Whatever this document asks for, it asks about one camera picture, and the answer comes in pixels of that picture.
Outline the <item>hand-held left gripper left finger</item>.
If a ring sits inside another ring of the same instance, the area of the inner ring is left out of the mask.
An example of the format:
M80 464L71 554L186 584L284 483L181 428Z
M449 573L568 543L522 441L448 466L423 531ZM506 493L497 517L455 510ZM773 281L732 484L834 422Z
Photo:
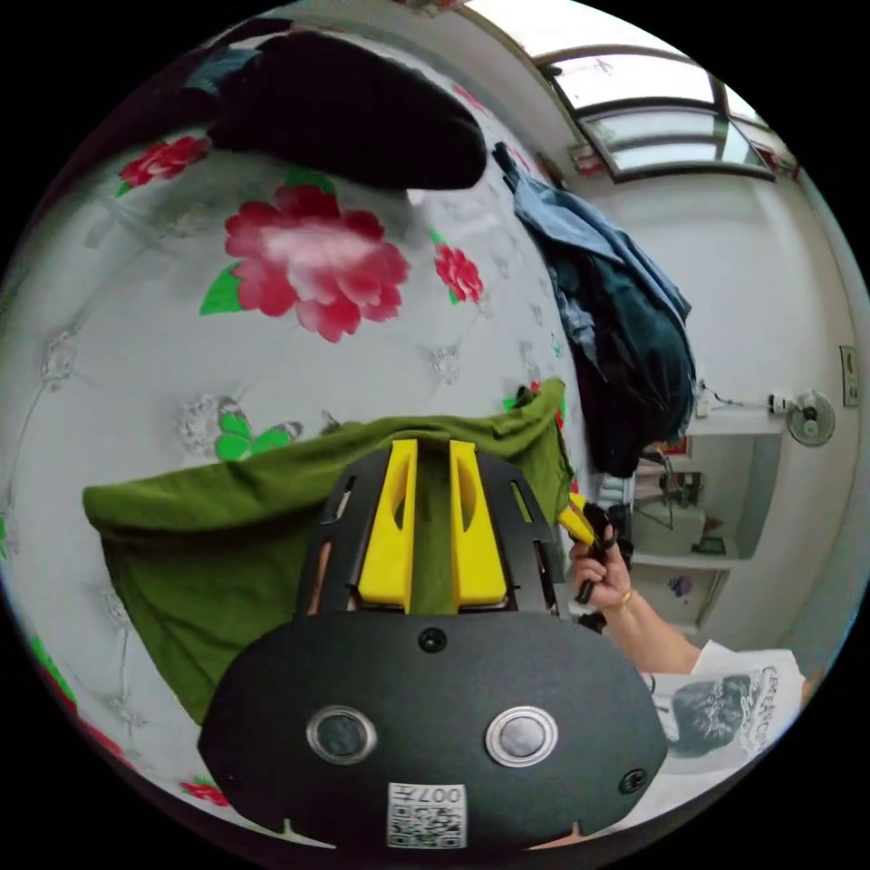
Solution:
M357 589L364 605L411 608L418 469L416 440L391 444Z

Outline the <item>person's right hand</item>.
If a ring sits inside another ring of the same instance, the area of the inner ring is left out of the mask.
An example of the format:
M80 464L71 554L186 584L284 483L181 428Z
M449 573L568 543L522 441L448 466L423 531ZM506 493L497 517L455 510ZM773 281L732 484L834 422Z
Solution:
M597 550L582 542L574 543L569 561L570 580L579 604L607 612L627 603L632 582L612 526L605 527Z

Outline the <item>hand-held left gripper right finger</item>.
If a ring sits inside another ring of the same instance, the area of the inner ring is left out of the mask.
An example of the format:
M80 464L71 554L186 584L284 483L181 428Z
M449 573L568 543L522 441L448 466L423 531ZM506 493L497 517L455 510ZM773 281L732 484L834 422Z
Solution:
M507 581L474 444L449 442L449 487L454 607L457 611L498 609L507 598Z

